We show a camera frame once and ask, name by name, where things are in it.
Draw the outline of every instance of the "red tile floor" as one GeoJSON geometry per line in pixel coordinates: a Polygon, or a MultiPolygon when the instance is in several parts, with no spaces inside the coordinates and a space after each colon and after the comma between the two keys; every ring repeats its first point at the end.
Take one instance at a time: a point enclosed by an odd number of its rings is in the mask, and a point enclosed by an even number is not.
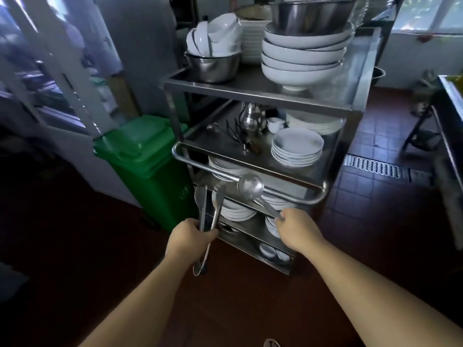
{"type": "MultiPolygon", "coordinates": [[[[408,93],[374,88],[350,152],[416,169],[398,150],[416,118],[408,93]]],[[[0,305],[2,346],[76,346],[156,265],[167,234],[93,192],[68,168],[2,186],[0,260],[30,278],[0,305]]],[[[463,260],[438,191],[344,168],[319,221],[341,250],[463,324],[463,260]]],[[[185,276],[162,346],[361,346],[312,265],[285,276],[216,241],[205,276],[185,276]]]]}

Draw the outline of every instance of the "metal teapot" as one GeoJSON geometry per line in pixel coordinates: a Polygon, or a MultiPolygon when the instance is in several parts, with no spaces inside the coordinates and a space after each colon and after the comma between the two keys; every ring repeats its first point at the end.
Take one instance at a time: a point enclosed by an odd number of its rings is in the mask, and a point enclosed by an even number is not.
{"type": "Polygon", "coordinates": [[[247,134],[262,133],[267,127],[267,117],[265,110],[268,106],[243,102],[243,109],[238,117],[240,127],[247,134]]]}

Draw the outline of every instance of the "green trash bin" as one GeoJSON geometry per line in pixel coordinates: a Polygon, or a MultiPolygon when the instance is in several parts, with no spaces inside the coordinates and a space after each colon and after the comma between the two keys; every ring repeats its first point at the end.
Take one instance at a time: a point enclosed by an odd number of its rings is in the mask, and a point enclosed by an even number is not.
{"type": "Polygon", "coordinates": [[[145,213],[169,232],[198,213],[187,166],[172,157],[174,142],[167,118],[142,116],[94,144],[95,155],[111,164],[145,213]]]}

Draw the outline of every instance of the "forearm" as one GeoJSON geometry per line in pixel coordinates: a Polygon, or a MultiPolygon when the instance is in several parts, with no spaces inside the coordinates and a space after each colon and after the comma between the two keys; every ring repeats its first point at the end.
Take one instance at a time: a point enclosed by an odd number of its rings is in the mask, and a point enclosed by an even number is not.
{"type": "Polygon", "coordinates": [[[327,242],[307,249],[367,347],[463,345],[458,326],[385,277],[327,242]]]}
{"type": "Polygon", "coordinates": [[[166,257],[81,347],[156,346],[187,268],[182,258],[166,257]]]}

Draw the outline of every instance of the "person's left hand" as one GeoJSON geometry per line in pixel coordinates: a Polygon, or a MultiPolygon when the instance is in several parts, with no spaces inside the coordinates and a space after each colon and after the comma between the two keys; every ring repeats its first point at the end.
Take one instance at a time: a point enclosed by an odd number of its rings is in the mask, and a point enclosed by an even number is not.
{"type": "Polygon", "coordinates": [[[166,247],[166,257],[178,256],[188,265],[197,261],[204,254],[207,245],[218,234],[217,229],[201,233],[197,226],[198,221],[193,218],[180,222],[170,234],[166,247]]]}

